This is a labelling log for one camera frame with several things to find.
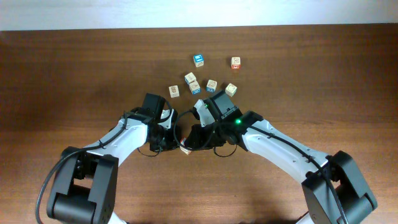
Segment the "wooden block red H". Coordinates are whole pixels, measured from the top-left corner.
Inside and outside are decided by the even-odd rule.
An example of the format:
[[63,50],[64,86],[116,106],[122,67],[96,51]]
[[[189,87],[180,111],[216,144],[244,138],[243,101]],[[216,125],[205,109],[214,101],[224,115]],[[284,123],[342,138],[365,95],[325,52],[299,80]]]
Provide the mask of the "wooden block red H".
[[186,141],[186,138],[182,138],[181,139],[181,141],[180,141],[180,144],[181,144],[180,150],[183,151],[186,155],[189,155],[191,153],[191,151],[185,148],[185,141]]

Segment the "wooden block green N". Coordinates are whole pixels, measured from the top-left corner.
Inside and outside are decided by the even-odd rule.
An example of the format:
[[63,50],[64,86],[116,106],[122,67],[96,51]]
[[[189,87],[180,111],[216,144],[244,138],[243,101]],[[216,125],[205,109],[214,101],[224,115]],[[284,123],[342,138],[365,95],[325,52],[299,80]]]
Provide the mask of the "wooden block green N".
[[235,95],[235,93],[237,92],[237,89],[238,89],[237,86],[235,86],[232,83],[229,83],[229,84],[227,84],[227,86],[224,90],[228,96],[233,97]]

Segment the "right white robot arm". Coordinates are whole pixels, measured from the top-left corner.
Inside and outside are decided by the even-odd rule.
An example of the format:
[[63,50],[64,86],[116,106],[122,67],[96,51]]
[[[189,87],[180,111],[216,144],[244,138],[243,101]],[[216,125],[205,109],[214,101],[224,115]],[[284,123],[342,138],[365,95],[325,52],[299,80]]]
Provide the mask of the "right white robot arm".
[[202,150],[225,143],[257,154],[282,169],[303,188],[308,211],[299,223],[361,223],[377,209],[377,200],[357,163],[346,152],[331,156],[276,130],[259,114],[192,109],[200,120],[184,145]]

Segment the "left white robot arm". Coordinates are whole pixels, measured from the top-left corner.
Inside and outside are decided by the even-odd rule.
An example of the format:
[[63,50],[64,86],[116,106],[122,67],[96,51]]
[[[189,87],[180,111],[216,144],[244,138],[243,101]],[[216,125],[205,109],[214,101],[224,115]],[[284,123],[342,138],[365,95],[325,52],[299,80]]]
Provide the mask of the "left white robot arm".
[[47,216],[61,223],[123,223],[114,211],[119,166],[145,144],[156,154],[177,147],[175,110],[135,108],[102,138],[83,148],[67,147],[47,174],[37,197],[35,219],[49,182]]

